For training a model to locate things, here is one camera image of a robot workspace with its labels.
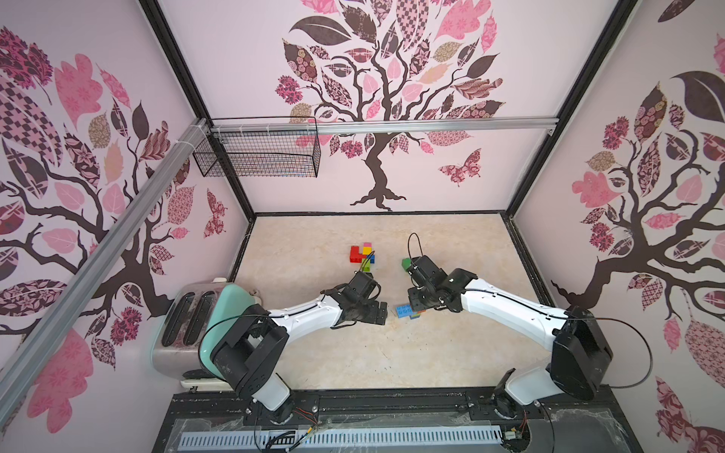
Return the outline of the long blue lego brick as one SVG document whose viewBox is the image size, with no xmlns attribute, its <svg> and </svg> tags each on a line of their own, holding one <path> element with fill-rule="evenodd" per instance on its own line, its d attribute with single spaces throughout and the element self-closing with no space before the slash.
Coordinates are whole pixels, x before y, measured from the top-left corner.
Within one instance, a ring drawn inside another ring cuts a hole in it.
<svg viewBox="0 0 725 453">
<path fill-rule="evenodd" d="M 400 305 L 396 307 L 396 316 L 398 318 L 411 317 L 415 314 L 410 305 Z"/>
</svg>

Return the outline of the long red lego brick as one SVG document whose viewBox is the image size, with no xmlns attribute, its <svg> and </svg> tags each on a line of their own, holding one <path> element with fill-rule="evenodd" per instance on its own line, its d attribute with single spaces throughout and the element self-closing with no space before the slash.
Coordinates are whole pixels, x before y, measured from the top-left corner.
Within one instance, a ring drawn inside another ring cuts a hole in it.
<svg viewBox="0 0 725 453">
<path fill-rule="evenodd" d="M 360 251 L 358 245 L 353 245 L 349 251 L 349 261 L 351 263 L 361 263 L 365 258 L 364 254 Z"/>
</svg>

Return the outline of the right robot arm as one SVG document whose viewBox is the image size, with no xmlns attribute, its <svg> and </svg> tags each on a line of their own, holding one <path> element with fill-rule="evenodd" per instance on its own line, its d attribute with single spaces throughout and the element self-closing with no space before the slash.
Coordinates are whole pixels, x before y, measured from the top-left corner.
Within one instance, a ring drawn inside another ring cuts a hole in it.
<svg viewBox="0 0 725 453">
<path fill-rule="evenodd" d="M 502 417 L 511 418 L 516 410 L 557 394 L 581 401 L 598 394 L 614 354 L 589 311 L 542 305 L 464 269 L 447 273 L 426 255 L 407 258 L 401 265 L 413 283 L 408 296 L 414 311 L 442 308 L 482 315 L 551 353 L 541 364 L 504 374 L 491 396 Z"/>
</svg>

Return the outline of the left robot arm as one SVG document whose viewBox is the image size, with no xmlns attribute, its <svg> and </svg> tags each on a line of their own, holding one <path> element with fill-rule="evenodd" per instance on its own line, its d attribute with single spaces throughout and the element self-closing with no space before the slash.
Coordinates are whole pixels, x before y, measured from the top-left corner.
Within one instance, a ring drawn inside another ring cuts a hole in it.
<svg viewBox="0 0 725 453">
<path fill-rule="evenodd" d="M 370 273 L 358 271 L 348 283 L 289 309 L 268 311 L 251 303 L 207 327 L 198 347 L 200 364 L 238 398 L 266 408 L 271 423 L 285 424 L 298 407 L 295 393 L 276 373 L 285 347 L 319 330 L 383 326 L 387 304 L 378 300 L 380 292 Z"/>
</svg>

